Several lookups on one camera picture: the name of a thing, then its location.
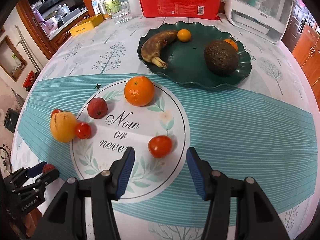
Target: banana stem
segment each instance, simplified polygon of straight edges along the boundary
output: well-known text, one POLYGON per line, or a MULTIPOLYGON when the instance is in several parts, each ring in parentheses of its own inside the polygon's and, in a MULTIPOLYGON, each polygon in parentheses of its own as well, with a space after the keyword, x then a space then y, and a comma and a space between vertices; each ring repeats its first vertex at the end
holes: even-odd
POLYGON ((155 64, 156 66, 158 67, 161 67, 161 68, 166 68, 168 66, 167 63, 165 63, 162 59, 160 59, 159 57, 154 57, 151 59, 151 62, 153 64, 155 64))

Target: teal placemat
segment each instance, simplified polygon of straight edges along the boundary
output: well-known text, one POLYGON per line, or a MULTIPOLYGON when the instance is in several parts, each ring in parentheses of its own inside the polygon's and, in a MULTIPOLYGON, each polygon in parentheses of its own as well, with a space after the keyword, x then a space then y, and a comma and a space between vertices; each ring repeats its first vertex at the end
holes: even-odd
MULTIPOLYGON (((50 133, 51 111, 60 108, 77 114, 96 92, 96 82, 103 87, 134 75, 70 76, 38 82, 26 103, 19 134, 41 160, 59 169, 62 179, 77 177, 69 144, 58 143, 50 133)), ((190 144, 214 169, 235 179, 254 177, 278 213, 313 194, 317 144, 310 113, 239 88, 205 91, 148 77, 179 99, 190 124, 190 144)), ((196 194, 185 164, 175 181, 157 196, 139 203, 115 203, 114 209, 160 224, 203 227, 208 205, 196 194)), ((231 211, 234 225, 234 202, 231 211)))

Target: red fruit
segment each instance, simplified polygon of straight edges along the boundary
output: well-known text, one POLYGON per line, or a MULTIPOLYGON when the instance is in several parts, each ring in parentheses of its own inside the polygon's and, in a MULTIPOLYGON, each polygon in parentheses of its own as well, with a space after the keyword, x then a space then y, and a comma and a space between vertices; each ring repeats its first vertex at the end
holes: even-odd
POLYGON ((47 173, 49 171, 52 171, 55 168, 56 168, 55 166, 53 166, 52 164, 48 163, 45 166, 43 166, 42 173, 45 174, 45 173, 47 173))
POLYGON ((89 101, 87 110, 90 117, 100 119, 107 114, 108 106, 103 98, 92 98, 89 101))
POLYGON ((55 114, 55 113, 60 113, 63 112, 61 109, 54 109, 51 113, 51 117, 55 114))
POLYGON ((76 125, 75 132, 79 139, 87 139, 91 135, 91 127, 86 122, 79 122, 76 125))
POLYGON ((165 135, 153 137, 148 143, 148 149, 153 157, 162 158, 171 152, 172 140, 165 135))

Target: bottle label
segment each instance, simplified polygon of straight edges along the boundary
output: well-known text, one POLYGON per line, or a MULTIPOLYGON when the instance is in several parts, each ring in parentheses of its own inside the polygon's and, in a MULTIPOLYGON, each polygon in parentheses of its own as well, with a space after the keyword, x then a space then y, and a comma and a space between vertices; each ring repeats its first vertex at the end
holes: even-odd
POLYGON ((120 5, 120 0, 105 0, 104 4, 106 5, 106 9, 108 11, 108 14, 111 15, 111 8, 114 8, 115 6, 120 5))

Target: banana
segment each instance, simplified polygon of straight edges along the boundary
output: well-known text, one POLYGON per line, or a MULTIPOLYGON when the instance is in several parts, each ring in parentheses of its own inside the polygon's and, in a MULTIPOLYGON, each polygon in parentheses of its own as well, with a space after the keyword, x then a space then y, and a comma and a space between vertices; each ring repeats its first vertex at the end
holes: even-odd
POLYGON ((162 31, 150 37, 141 48, 141 56, 146 62, 152 62, 158 67, 166 68, 168 66, 160 59, 161 49, 167 44, 172 43, 177 38, 178 31, 162 31))

